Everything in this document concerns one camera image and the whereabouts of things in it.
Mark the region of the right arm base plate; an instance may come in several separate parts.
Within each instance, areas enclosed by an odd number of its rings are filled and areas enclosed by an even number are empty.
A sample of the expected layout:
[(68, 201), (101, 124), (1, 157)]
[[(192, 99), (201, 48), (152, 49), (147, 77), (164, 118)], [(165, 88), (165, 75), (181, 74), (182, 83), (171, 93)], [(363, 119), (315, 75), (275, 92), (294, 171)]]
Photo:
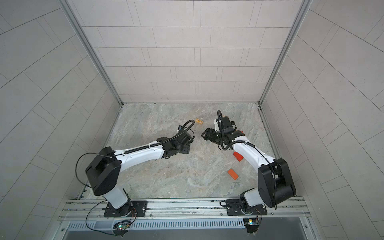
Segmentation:
[(265, 216), (268, 214), (263, 205), (243, 208), (239, 199), (221, 201), (220, 205), (226, 208), (228, 216)]

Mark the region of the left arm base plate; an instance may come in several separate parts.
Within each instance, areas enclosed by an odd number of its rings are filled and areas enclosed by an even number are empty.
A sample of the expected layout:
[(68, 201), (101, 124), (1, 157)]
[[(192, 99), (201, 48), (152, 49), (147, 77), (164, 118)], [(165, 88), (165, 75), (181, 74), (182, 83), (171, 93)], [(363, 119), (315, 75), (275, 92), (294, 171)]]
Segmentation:
[(147, 201), (128, 201), (121, 208), (115, 209), (111, 203), (105, 208), (105, 218), (134, 218), (144, 217), (147, 210)]

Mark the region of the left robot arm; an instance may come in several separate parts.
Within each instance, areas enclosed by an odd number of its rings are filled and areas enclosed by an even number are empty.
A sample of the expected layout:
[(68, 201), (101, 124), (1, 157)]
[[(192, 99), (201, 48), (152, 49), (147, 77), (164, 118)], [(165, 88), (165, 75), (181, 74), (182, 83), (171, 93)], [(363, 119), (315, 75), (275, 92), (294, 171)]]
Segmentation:
[(130, 208), (131, 200), (128, 194), (117, 183), (120, 173), (147, 161), (188, 154), (194, 138), (185, 132), (178, 133), (172, 138), (158, 138), (147, 145), (133, 149), (103, 148), (85, 169), (94, 195), (105, 198), (114, 210)]

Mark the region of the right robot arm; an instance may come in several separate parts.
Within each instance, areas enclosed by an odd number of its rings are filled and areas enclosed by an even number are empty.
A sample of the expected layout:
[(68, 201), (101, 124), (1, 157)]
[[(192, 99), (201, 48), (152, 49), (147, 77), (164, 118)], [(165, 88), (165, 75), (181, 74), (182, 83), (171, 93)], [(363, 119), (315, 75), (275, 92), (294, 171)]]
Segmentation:
[(228, 117), (218, 117), (213, 129), (207, 128), (202, 138), (217, 144), (223, 151), (233, 150), (258, 171), (258, 187), (240, 194), (240, 208), (253, 212), (257, 206), (274, 208), (297, 193), (288, 163), (275, 159), (252, 144), (245, 134), (236, 129)]

